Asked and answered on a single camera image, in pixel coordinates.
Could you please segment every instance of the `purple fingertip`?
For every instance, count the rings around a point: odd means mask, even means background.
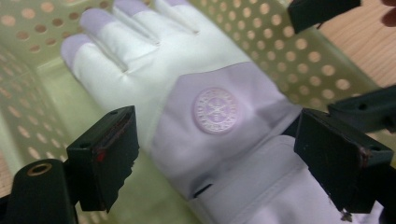
[[[130,17],[141,11],[150,10],[146,4],[139,0],[116,0],[114,6]]]
[[[81,46],[91,43],[86,35],[72,35],[67,37],[61,46],[61,55],[70,69],[73,69],[76,54]]]
[[[98,35],[104,26],[115,21],[106,11],[98,8],[91,8],[82,13],[80,25],[89,33]]]
[[[166,0],[166,2],[171,6],[179,6],[179,5],[190,5],[187,0]]]

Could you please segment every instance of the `circular logo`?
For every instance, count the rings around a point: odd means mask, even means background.
[[[226,133],[238,118],[238,104],[229,92],[221,88],[202,91],[195,99],[195,121],[206,133]]]

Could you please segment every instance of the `glove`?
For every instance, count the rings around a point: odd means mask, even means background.
[[[275,84],[184,0],[89,9],[62,56],[109,111],[136,106],[141,147],[205,223],[337,223],[294,139]]]

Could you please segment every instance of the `basket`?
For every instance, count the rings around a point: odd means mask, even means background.
[[[294,35],[286,1],[191,2],[296,104],[326,110],[336,100],[377,89],[316,29]],[[111,0],[0,2],[0,149],[12,174],[39,159],[66,160],[65,148],[105,114],[66,69],[59,48],[81,32],[84,10],[111,5]],[[376,138],[389,145],[385,134]],[[2,183],[7,192],[9,179]],[[144,153],[111,212],[78,212],[78,219],[82,224],[199,223]]]

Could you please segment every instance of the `wooden surface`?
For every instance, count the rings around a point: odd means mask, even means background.
[[[396,84],[396,28],[380,22],[388,10],[379,0],[364,0],[362,7],[326,22],[320,29],[382,87]],[[0,197],[9,194],[10,187],[11,176],[0,155]]]

